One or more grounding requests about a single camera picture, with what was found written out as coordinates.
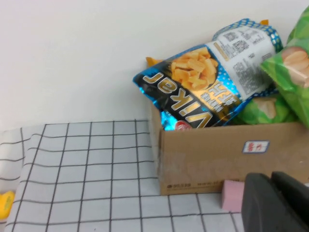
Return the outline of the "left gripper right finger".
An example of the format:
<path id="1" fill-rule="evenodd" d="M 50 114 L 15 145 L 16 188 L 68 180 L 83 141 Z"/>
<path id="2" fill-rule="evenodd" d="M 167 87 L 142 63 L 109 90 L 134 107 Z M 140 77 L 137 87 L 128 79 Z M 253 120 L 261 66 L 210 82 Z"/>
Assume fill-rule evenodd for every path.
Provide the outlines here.
<path id="1" fill-rule="evenodd" d="M 273 172 L 271 180 L 286 201 L 290 215 L 303 232 L 309 231 L 309 188 L 284 172 Z M 296 225 L 291 232 L 296 232 Z"/>

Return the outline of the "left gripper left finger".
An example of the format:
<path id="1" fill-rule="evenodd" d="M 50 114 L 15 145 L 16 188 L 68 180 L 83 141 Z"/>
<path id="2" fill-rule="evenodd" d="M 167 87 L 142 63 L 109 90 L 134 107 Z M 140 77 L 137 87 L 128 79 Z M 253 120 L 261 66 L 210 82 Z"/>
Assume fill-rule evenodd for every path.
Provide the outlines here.
<path id="1" fill-rule="evenodd" d="M 246 232 L 290 232 L 296 225 L 283 196 L 265 174 L 249 173 L 245 178 L 242 221 Z M 296 232 L 302 227 L 296 225 Z"/>

